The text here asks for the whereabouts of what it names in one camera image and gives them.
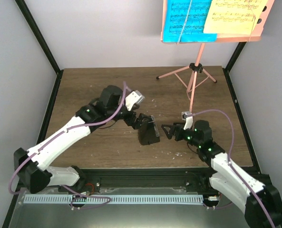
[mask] robotic arm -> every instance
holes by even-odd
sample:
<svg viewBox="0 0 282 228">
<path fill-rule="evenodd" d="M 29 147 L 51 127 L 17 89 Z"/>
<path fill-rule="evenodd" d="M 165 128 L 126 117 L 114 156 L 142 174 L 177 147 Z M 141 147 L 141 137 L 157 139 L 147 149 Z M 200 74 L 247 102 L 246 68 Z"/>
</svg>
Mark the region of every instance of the robotic arm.
<svg viewBox="0 0 282 228">
<path fill-rule="evenodd" d="M 155 131 L 153 116 L 140 114 L 139 117 L 136 117 L 134 110 L 139 108 L 139 104 L 145 98 L 139 91 L 132 91 L 125 98 L 124 106 L 114 115 L 119 108 L 122 94 L 123 91 L 119 87 L 109 85 L 103 89 L 99 98 L 81 107 L 65 126 L 45 141 L 27 151 L 19 148 L 14 152 L 15 169 L 32 156 L 30 161 L 18 172 L 20 180 L 30 193 L 37 193 L 47 186 L 54 185 L 72 186 L 77 191 L 83 188 L 86 177 L 77 166 L 59 168 L 50 165 L 72 144 L 105 125 L 105 123 L 100 125 L 93 123 L 106 119 L 124 120 L 133 129 L 146 132 L 146 134 L 139 132 L 139 141 L 142 145 L 160 141 L 159 134 Z"/>
<path fill-rule="evenodd" d="M 278 190 L 272 186 L 266 186 L 254 179 L 233 160 L 228 161 L 227 153 L 212 138 L 212 129 L 209 123 L 198 120 L 192 129 L 191 113 L 182 113 L 185 124 L 175 123 L 174 125 L 162 125 L 163 131 L 168 139 L 173 136 L 176 141 L 185 140 L 188 144 L 197 147 L 199 158 L 214 173 L 209 178 L 210 186 L 233 202 L 244 214 L 246 222 L 251 228 L 270 228 L 271 225 L 255 196 L 242 182 L 242 177 L 252 190 L 259 196 L 264 207 L 267 209 L 275 226 L 282 225 L 282 200 Z M 240 177 L 234 172 L 229 163 L 234 167 Z"/>
</svg>

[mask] black frame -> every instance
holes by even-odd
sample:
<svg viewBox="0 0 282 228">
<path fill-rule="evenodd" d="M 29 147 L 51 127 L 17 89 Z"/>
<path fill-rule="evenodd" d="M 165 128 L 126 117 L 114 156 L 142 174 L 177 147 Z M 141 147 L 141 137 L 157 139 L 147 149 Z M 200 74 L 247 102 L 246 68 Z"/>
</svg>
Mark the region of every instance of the black frame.
<svg viewBox="0 0 282 228">
<path fill-rule="evenodd" d="M 60 86 L 61 78 L 64 70 L 58 67 L 56 60 L 54 59 L 40 29 L 38 28 L 30 10 L 28 9 L 24 0 L 15 0 L 20 11 L 25 17 L 31 30 L 33 31 L 37 41 L 43 49 L 47 59 L 52 65 L 55 73 L 56 80 L 52 90 L 52 94 L 48 103 L 48 107 L 45 113 L 45 117 L 40 129 L 37 143 L 45 140 L 48 130 L 52 110 L 57 97 L 58 89 Z M 242 52 L 246 42 L 240 42 L 237 48 L 232 54 L 230 61 L 226 68 L 223 68 L 224 75 L 229 87 L 231 97 L 241 124 L 241 128 L 250 152 L 250 156 L 253 162 L 252 167 L 243 167 L 250 175 L 256 179 L 270 184 L 271 180 L 269 175 L 261 174 L 260 167 L 252 146 L 250 136 L 248 134 L 239 103 L 231 82 L 230 71 L 233 68 L 236 60 Z M 127 188 L 127 187 L 173 187 L 180 188 L 185 186 L 186 191 L 198 192 L 199 194 L 209 195 L 215 194 L 216 191 L 207 186 L 207 180 L 209 176 L 214 173 L 214 170 L 210 168 L 157 168 L 157 169 L 83 169 L 89 180 L 93 183 L 99 182 L 101 188 Z M 18 195 L 14 195 L 10 204 L 8 213 L 5 217 L 3 228 L 7 228 L 10 225 L 10 221 L 15 209 L 15 205 L 18 199 Z"/>
</svg>

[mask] tripod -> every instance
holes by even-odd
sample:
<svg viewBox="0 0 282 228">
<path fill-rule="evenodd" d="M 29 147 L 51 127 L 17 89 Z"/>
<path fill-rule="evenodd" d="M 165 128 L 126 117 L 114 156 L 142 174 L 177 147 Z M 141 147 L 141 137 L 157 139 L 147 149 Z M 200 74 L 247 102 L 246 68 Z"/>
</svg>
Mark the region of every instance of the tripod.
<svg viewBox="0 0 282 228">
<path fill-rule="evenodd" d="M 201 56 L 202 56 L 202 53 L 203 53 L 203 50 L 204 50 L 204 47 L 205 47 L 205 43 L 202 43 L 200 45 L 200 49 L 199 49 L 199 52 L 198 52 L 198 55 L 197 55 L 197 59 L 196 59 L 196 62 L 195 63 L 191 63 L 189 66 L 185 66 L 181 69 L 178 69 L 178 70 L 175 70 L 175 71 L 172 71 L 172 72 L 169 72 L 167 74 L 164 74 L 164 75 L 161 75 L 161 76 L 158 76 L 156 77 L 157 79 L 160 79 L 160 78 L 163 78 L 163 77 L 166 77 L 166 76 L 169 76 L 169 75 L 176 75 L 176 77 L 182 82 L 182 84 L 186 87 L 186 93 L 187 93 L 187 96 L 188 96 L 188 99 L 190 100 L 190 105 L 189 105 L 189 111 L 192 112 L 192 109 L 193 109 L 193 102 L 194 102 L 194 90 L 195 88 L 197 88 L 199 85 L 201 85 L 204 81 L 206 81 L 208 78 L 210 78 L 214 83 L 217 83 L 217 80 L 214 79 L 203 67 L 202 67 L 202 64 L 200 64 L 200 59 L 201 59 Z M 185 84 L 185 82 L 179 77 L 179 75 L 177 74 L 178 72 L 181 72 L 181 71 L 184 71 L 184 70 L 187 70 L 187 69 L 192 69 L 192 75 L 189 79 L 189 83 L 188 85 Z M 198 85 L 196 85 L 196 80 L 197 80 L 197 74 L 199 73 L 205 73 L 207 75 L 206 79 L 204 79 L 202 82 L 200 82 Z"/>
</svg>

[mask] pink music stand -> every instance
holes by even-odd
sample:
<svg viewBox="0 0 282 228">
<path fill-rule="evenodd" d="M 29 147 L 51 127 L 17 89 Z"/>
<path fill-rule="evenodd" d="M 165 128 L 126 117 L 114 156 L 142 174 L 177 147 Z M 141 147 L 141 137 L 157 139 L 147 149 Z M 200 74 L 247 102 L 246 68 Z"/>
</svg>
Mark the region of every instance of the pink music stand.
<svg viewBox="0 0 282 228">
<path fill-rule="evenodd" d="M 266 8 L 260 15 L 261 22 L 255 26 L 255 29 L 251 33 L 251 35 L 242 35 L 242 34 L 218 34 L 217 40 L 215 42 L 249 42 L 249 41 L 259 41 L 261 39 L 261 34 L 263 32 L 263 26 L 266 22 L 266 19 L 270 13 L 270 10 L 272 8 L 272 5 L 274 3 L 274 0 L 268 0 L 268 3 L 266 4 Z M 163 20 L 162 20 L 162 32 L 161 32 L 161 41 L 163 42 L 163 30 L 165 25 L 165 18 L 166 18 L 166 12 L 167 12 L 167 0 L 163 1 Z M 185 66 L 183 68 L 180 68 L 178 70 L 169 72 L 167 74 L 161 75 L 156 77 L 157 79 L 169 76 L 169 75 L 175 75 L 182 84 L 186 87 L 186 93 L 188 98 L 190 99 L 190 105 L 189 105 L 189 111 L 192 112 L 193 109 L 193 102 L 194 102 L 194 92 L 195 88 L 197 88 L 199 85 L 201 85 L 204 81 L 206 81 L 208 78 L 210 78 L 214 83 L 217 83 L 217 80 L 214 79 L 204 68 L 202 68 L 202 65 L 200 64 L 201 56 L 203 53 L 205 47 L 205 43 L 201 43 L 200 49 L 197 55 L 197 59 L 195 63 L 191 63 L 189 66 Z M 185 82 L 180 78 L 180 76 L 177 74 L 181 71 L 192 69 L 191 77 L 189 79 L 188 85 L 185 84 Z M 204 79 L 202 82 L 200 82 L 198 85 L 196 85 L 197 80 L 197 74 L 198 72 L 205 73 L 207 75 L 206 79 Z"/>
</svg>

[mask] wooden tabletop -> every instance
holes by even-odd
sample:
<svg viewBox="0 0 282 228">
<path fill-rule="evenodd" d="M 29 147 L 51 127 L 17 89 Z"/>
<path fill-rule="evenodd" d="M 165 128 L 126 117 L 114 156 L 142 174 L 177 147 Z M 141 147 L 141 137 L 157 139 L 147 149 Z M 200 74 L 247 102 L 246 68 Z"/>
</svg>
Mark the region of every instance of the wooden tabletop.
<svg viewBox="0 0 282 228">
<path fill-rule="evenodd" d="M 137 68 L 83 68 L 65 69 L 47 137 L 64 126 L 75 112 L 93 98 L 99 97 L 108 85 L 123 87 L 123 81 L 131 89 L 139 90 L 145 100 L 138 113 L 154 115 L 160 132 L 161 142 L 141 146 L 137 131 L 118 121 L 108 129 L 98 129 L 85 137 L 53 162 L 53 166 L 80 168 L 148 168 L 148 167 L 204 167 L 198 156 L 192 153 L 184 141 L 168 140 L 161 124 L 181 121 L 181 112 L 188 111 L 189 100 L 186 88 L 176 78 L 168 76 L 160 80 L 156 77 L 179 67 L 137 67 Z M 234 126 L 235 141 L 232 158 L 242 166 L 252 166 L 243 132 L 232 102 L 232 98 L 221 67 L 205 68 L 218 81 L 205 81 L 196 88 L 194 112 L 205 109 L 220 109 L 231 118 Z M 180 75 L 188 82 L 191 71 Z M 204 76 L 200 74 L 197 81 Z M 194 118 L 208 120 L 213 130 L 214 140 L 225 150 L 231 143 L 231 128 L 227 119 L 220 113 L 206 113 Z"/>
</svg>

